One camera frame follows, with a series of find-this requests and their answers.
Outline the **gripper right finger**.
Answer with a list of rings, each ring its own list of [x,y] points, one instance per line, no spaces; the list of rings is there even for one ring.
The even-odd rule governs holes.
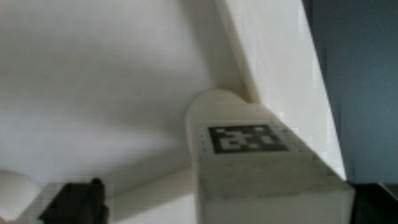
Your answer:
[[[398,183],[355,185],[351,224],[398,224]]]

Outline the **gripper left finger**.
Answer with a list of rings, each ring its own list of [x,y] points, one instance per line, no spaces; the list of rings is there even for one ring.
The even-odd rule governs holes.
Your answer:
[[[49,183],[15,219],[15,224],[108,224],[104,184]]]

